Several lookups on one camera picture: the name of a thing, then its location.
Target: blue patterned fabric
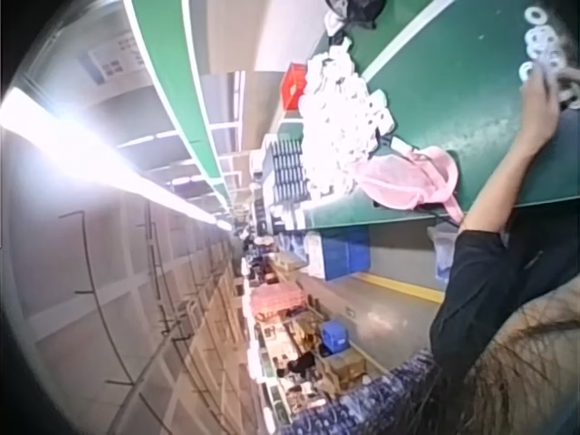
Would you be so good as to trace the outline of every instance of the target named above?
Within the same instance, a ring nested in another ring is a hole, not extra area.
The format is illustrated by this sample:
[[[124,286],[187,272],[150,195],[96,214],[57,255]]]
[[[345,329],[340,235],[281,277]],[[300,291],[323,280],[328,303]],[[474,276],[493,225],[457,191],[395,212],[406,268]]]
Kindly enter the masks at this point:
[[[353,435],[370,430],[387,430],[393,423],[396,404],[424,379],[432,365],[430,352],[420,351],[400,367],[369,385],[349,392],[338,401],[300,412],[280,433]]]

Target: blue plastic box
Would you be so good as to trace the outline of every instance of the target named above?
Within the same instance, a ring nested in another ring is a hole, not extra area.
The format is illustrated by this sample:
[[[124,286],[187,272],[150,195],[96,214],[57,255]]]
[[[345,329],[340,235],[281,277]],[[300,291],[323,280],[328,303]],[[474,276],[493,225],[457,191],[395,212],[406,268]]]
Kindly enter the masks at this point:
[[[324,322],[320,326],[320,334],[323,344],[332,353],[340,353],[351,346],[348,342],[348,330],[337,320]]]
[[[320,235],[326,281],[367,272],[371,268],[371,240],[367,226],[322,229]]]

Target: pink plastic bag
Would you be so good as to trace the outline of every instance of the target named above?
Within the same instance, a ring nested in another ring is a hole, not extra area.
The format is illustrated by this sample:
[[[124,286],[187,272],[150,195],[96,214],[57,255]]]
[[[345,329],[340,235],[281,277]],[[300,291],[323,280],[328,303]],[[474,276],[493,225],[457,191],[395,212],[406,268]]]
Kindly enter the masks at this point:
[[[421,204],[442,204],[454,221],[463,220],[453,197],[459,178],[457,165],[441,148],[415,150],[405,158],[375,156],[355,163],[353,175],[364,193],[387,208],[413,210]]]

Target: pile of white plastic parts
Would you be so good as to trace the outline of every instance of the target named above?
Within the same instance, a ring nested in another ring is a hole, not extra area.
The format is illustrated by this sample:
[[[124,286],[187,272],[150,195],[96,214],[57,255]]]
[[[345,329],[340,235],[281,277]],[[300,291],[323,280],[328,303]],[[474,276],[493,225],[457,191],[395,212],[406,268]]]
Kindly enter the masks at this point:
[[[369,94],[354,70],[351,41],[331,46],[308,62],[306,87],[299,102],[304,120],[303,166],[313,200],[343,195],[354,186],[350,167],[367,160],[380,135],[395,123],[383,91]]]
[[[534,66],[533,62],[542,63],[551,73],[558,73],[566,68],[566,55],[556,31],[548,24],[547,12],[541,7],[530,6],[524,12],[524,17],[533,27],[526,32],[525,36],[526,53],[530,61],[522,63],[519,68],[521,81],[527,80]],[[571,109],[580,109],[580,87],[571,83],[570,87],[561,89],[559,100],[570,102],[568,107]]]

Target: factory floor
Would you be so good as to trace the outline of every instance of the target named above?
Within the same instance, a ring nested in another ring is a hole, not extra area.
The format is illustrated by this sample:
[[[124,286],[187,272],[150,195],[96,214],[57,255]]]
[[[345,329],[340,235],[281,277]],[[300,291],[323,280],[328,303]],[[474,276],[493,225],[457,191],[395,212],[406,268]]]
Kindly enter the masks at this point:
[[[429,347],[429,328],[442,300],[435,254],[424,221],[370,226],[369,274],[325,282],[298,274],[299,285],[341,320],[350,339],[384,370]]]

